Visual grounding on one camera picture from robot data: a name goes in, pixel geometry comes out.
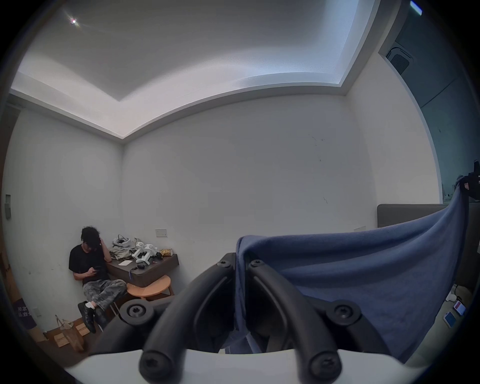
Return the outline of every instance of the blue towel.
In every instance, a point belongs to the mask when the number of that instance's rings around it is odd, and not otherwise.
[[[230,341],[248,335],[245,263],[261,259],[306,296],[357,303],[392,356],[405,362],[433,325],[453,285],[467,223],[468,197],[457,188],[447,208],[390,227],[244,236],[237,243],[236,332]],[[247,340],[253,352],[258,351],[253,338]]]

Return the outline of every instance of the ceiling air conditioner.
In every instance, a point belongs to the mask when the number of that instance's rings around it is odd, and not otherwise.
[[[413,57],[399,44],[395,44],[388,51],[386,57],[399,74],[402,74],[410,64],[413,64]]]

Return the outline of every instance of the man's hand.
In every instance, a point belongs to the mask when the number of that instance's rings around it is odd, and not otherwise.
[[[96,275],[96,269],[94,269],[93,267],[90,267],[90,269],[87,272],[85,272],[85,277],[92,277],[95,275]]]

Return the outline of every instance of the ceiling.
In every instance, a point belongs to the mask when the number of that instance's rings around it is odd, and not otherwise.
[[[173,111],[245,90],[340,87],[378,4],[69,1],[30,46],[11,93],[125,138]]]

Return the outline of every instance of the dark wooden desk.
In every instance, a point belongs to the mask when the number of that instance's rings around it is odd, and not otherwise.
[[[176,253],[172,256],[164,256],[163,260],[158,260],[156,263],[150,262],[150,265],[147,265],[145,269],[135,269],[132,271],[132,279],[130,280],[129,272],[137,266],[137,263],[133,260],[128,265],[119,265],[122,261],[123,260],[114,259],[111,263],[107,263],[108,273],[115,279],[122,279],[126,283],[142,288],[150,285],[179,265],[179,258]]]

